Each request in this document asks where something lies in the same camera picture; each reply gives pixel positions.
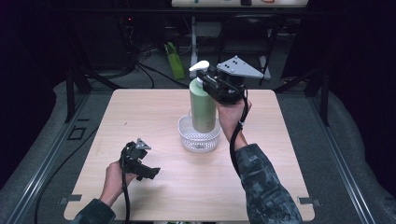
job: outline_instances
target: person's arm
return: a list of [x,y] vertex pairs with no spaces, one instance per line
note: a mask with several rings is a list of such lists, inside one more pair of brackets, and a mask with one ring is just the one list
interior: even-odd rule
[[[135,179],[137,175],[126,174],[127,185]],[[108,224],[116,215],[111,206],[122,194],[122,170],[118,161],[110,163],[106,168],[106,179],[102,194],[99,199],[93,199],[75,217],[70,224],[90,223]]]
[[[219,122],[230,142],[245,103],[235,105],[216,103]],[[242,187],[247,197],[247,216],[250,223],[302,223],[300,212],[288,191],[281,185],[272,163],[257,144],[248,144],[242,131],[234,142],[235,157]]]

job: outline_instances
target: green bottle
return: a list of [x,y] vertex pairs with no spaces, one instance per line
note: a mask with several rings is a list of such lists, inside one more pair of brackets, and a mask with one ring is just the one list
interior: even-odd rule
[[216,106],[212,97],[203,90],[202,82],[197,77],[190,83],[192,126],[198,133],[209,133],[215,129]]

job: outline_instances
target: pump dispenser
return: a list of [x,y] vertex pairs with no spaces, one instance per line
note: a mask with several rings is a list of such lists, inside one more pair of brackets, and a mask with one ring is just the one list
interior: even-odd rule
[[[190,71],[207,72],[208,68],[208,61],[200,61]],[[202,86],[203,81],[198,77],[190,83],[192,126],[199,133],[209,133],[216,125],[216,106]]]

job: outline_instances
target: table top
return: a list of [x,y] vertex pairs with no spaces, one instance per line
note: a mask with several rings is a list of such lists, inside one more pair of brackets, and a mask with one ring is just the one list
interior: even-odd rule
[[[275,0],[265,3],[262,0],[251,0],[250,7],[306,7],[308,0]],[[242,7],[240,0],[172,0],[172,7]]]
[[[247,141],[261,147],[295,202],[298,196],[309,197],[276,95],[251,90],[248,99],[253,107],[244,128]],[[143,164],[161,171],[153,180],[134,180],[129,186],[131,220],[248,220],[245,192],[224,134],[208,153],[189,152],[181,145],[177,122],[190,107],[188,90],[114,91],[73,191],[81,200],[69,202],[64,217],[73,219],[99,198],[107,166],[120,158],[126,143],[141,138],[151,146]],[[314,218],[311,206],[297,206],[303,220]],[[124,219],[122,195],[112,209],[116,219]]]

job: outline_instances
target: hand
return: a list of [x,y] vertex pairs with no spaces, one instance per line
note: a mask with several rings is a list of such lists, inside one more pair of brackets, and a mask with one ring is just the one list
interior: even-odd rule
[[[243,100],[236,102],[234,105],[222,105],[219,102],[215,101],[216,108],[219,111],[219,123],[221,129],[224,131],[225,137],[228,142],[231,141],[231,137],[233,136],[233,131],[235,130],[236,125],[241,119],[242,112],[245,107],[245,103]],[[251,102],[247,101],[248,109],[251,108]],[[246,146],[248,143],[245,139],[245,136],[242,134],[242,131],[236,136],[235,139],[235,150]]]
[[[127,173],[125,174],[126,184],[129,186],[131,181],[137,175]],[[106,179],[103,186],[102,195],[99,200],[107,204],[109,207],[119,198],[122,194],[122,170],[118,161],[114,161],[106,168]]]

